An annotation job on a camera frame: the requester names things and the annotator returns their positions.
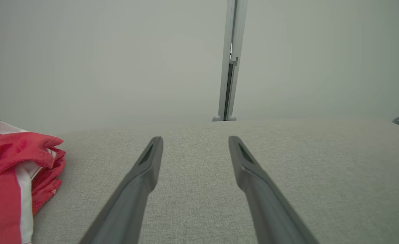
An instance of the red cloth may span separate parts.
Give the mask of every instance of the red cloth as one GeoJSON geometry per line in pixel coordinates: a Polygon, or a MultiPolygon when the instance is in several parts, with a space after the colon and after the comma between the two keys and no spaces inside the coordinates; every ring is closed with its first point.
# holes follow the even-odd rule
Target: red cloth
{"type": "Polygon", "coordinates": [[[57,177],[62,172],[65,152],[55,148],[63,140],[38,133],[0,135],[0,244],[21,243],[21,195],[15,166],[23,161],[34,161],[44,167],[32,180],[33,215],[60,187],[57,177]],[[52,156],[47,148],[56,152],[52,156]]]}

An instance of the red and white fabric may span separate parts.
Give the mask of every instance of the red and white fabric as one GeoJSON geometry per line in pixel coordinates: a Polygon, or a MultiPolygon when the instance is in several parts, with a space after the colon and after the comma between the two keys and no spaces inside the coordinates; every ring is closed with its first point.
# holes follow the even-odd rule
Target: red and white fabric
{"type": "Polygon", "coordinates": [[[61,184],[62,142],[0,121],[0,244],[31,243],[33,216],[61,184]]]}

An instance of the fabric surface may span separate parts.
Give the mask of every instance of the fabric surface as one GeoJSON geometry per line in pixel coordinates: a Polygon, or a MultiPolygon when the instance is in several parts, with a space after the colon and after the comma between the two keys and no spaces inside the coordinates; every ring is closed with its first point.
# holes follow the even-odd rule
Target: fabric surface
{"type": "Polygon", "coordinates": [[[228,137],[239,136],[320,243],[399,243],[399,126],[370,120],[166,125],[60,135],[63,185],[33,241],[77,243],[153,136],[159,179],[140,243],[256,243],[228,137]]]}
{"type": "Polygon", "coordinates": [[[65,152],[59,138],[0,122],[0,244],[29,243],[33,214],[60,186],[65,152]]]}

